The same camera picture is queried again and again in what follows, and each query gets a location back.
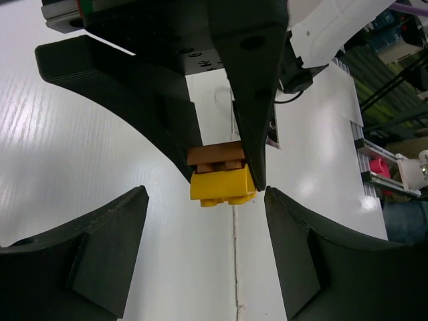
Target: cable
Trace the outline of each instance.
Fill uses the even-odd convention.
[[[294,100],[297,100],[300,98],[301,95],[303,95],[304,91],[299,92],[297,95],[295,95],[292,99],[290,100],[286,100],[284,102],[277,102],[276,100],[274,101],[275,104],[288,104],[289,102],[293,102]]]
[[[403,5],[402,3],[393,3],[389,9],[395,10],[409,15],[417,15],[419,17],[428,17],[428,10],[424,8],[413,7],[411,5]]]

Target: black cable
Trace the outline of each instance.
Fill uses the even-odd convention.
[[[297,100],[300,98],[301,95],[303,95],[304,91],[299,92],[297,95],[295,95],[292,99],[286,100],[285,102],[277,102],[274,101],[275,104],[288,104],[289,102],[293,102],[294,100]]]

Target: white surface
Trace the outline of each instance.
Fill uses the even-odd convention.
[[[305,19],[323,0],[288,0],[290,25]]]
[[[42,82],[34,48],[63,36],[44,26],[39,6],[34,0],[0,6],[0,245],[144,184],[150,203],[125,320],[234,320],[231,208],[190,202],[178,170],[133,128]],[[188,83],[204,143],[229,140],[224,72]],[[362,196],[345,119],[360,121],[355,106],[352,80],[332,66],[296,103],[279,107],[282,150],[268,148],[267,179],[320,214],[385,238],[379,203]],[[238,216],[242,320],[285,320],[262,193]]]
[[[427,160],[407,159],[403,155],[397,154],[397,163],[404,190],[416,192],[421,196],[419,189],[428,186],[428,179],[422,171],[423,166],[427,165]]]
[[[301,98],[277,105],[282,150],[266,150],[267,183],[333,221],[387,239],[379,200],[364,195],[349,122],[358,120],[355,98],[350,76],[331,64]],[[242,321],[286,320],[263,196],[238,207]]]
[[[378,57],[384,64],[390,64],[391,62],[398,63],[400,60],[414,55],[421,50],[422,48],[416,45],[409,45],[404,41],[403,37],[400,37],[396,43],[382,48],[378,53]]]
[[[0,6],[0,245],[146,185],[150,202],[124,319],[232,320],[231,209],[200,208],[147,139],[101,106],[41,80],[34,49],[63,35],[45,27],[40,6],[39,0]],[[214,101],[211,79],[225,77],[191,80],[203,136],[228,140],[222,107],[229,96],[219,93]]]

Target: screw hole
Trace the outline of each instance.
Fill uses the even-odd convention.
[[[195,52],[195,53],[191,53],[190,55],[187,55],[187,57],[194,58],[194,57],[199,57],[201,55],[202,54],[200,52]]]
[[[193,48],[183,48],[179,50],[180,54],[188,54],[189,52],[192,52],[194,49]]]
[[[260,35],[248,37],[241,41],[241,48],[244,50],[256,50],[264,46],[266,38]]]
[[[269,102],[272,96],[272,92],[269,89],[259,89],[254,93],[254,99],[256,102]]]

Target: lego brick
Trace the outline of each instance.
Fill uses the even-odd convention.
[[[225,170],[230,171],[232,169],[243,169],[242,160],[229,160],[224,162]]]
[[[244,204],[253,199],[256,192],[248,165],[235,171],[195,173],[190,184],[191,199],[203,201],[203,207],[226,201],[231,205]]]
[[[240,141],[193,147],[187,153],[187,164],[190,166],[237,160],[245,160]]]
[[[198,174],[214,172],[214,166],[211,164],[200,164],[197,166]]]

